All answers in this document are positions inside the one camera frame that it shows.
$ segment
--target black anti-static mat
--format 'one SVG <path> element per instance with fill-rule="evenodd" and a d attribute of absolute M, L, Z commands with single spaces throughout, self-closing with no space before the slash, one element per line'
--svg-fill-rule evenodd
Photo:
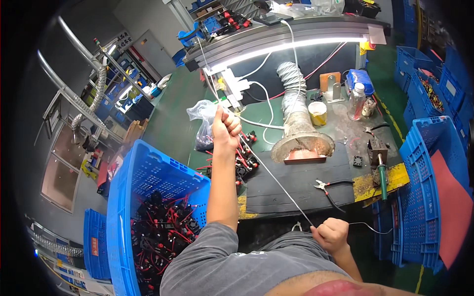
<path fill-rule="evenodd" d="M 328 183 L 352 179 L 346 148 L 339 142 L 336 142 L 333 155 L 321 163 L 275 163 L 270 158 L 270 151 L 259 153 L 258 157 L 302 210 L 331 207 L 324 191 L 313 187 L 313 185 L 317 185 L 315 180 Z M 352 184 L 328 186 L 326 190 L 337 205 L 354 202 Z M 247 182 L 247 212 L 280 213 L 290 211 L 298 211 L 298 209 L 264 167 L 259 167 L 255 175 Z"/>

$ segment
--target red mat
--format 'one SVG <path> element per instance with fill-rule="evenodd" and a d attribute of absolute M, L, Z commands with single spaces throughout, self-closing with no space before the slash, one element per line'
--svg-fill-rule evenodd
<path fill-rule="evenodd" d="M 441 152 L 431 157 L 441 210 L 441 242 L 439 255 L 449 269 L 463 244 L 471 220 L 473 201 L 453 177 Z"/>

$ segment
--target pliers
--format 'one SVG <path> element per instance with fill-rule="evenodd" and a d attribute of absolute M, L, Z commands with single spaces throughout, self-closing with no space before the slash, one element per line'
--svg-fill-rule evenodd
<path fill-rule="evenodd" d="M 333 207 L 335 207 L 336 209 L 338 209 L 339 211 L 345 213 L 346 211 L 339 208 L 335 203 L 334 203 L 334 200 L 332 200 L 331 196 L 329 195 L 329 192 L 326 191 L 326 188 L 325 186 L 329 186 L 329 185 L 337 185 L 337 184 L 343 184 L 343 183 L 347 183 L 347 184 L 354 184 L 354 181 L 352 180 L 339 180 L 339 181 L 334 181 L 334 182 L 330 182 L 330 183 L 324 183 L 322 181 L 319 181 L 319 180 L 316 180 L 316 182 L 319 183 L 319 185 L 314 185 L 315 188 L 319 188 L 319 189 L 322 189 L 324 191 L 324 193 L 326 194 L 326 196 L 328 197 L 328 200 L 329 202 L 331 203 L 331 205 Z"/>
<path fill-rule="evenodd" d="M 384 123 L 381 123 L 381 124 L 376 125 L 376 126 L 374 126 L 374 127 L 367 127 L 367 126 L 366 126 L 366 127 L 364 128 L 364 132 L 369 133 L 369 134 L 371 134 L 371 135 L 374 135 L 374 133 L 372 133 L 373 130 L 375 130 L 375 129 L 377 129 L 377 128 L 380 128 L 380 127 L 384 127 L 384 126 L 390 127 L 390 124 L 384 122 Z"/>

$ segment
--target hand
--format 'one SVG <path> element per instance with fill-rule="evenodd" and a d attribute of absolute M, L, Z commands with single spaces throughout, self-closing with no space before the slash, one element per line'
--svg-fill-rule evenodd
<path fill-rule="evenodd" d="M 310 229 L 314 240 L 333 257 L 341 252 L 350 251 L 350 247 L 347 244 L 349 223 L 346 221 L 328 218 L 317 228 L 310 226 Z"/>
<path fill-rule="evenodd" d="M 224 111 L 221 104 L 217 105 L 216 116 L 212 124 L 212 137 L 214 140 L 214 153 L 231 153 L 235 155 L 242 130 L 240 118 L 233 113 Z"/>

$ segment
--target door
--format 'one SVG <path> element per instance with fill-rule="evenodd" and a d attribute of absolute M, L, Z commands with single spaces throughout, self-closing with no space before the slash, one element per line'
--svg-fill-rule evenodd
<path fill-rule="evenodd" d="M 146 31 L 135 43 L 133 47 L 140 55 L 150 63 L 161 77 L 168 75 L 176 69 L 171 57 L 166 53 L 163 46 L 153 36 L 150 30 Z"/>

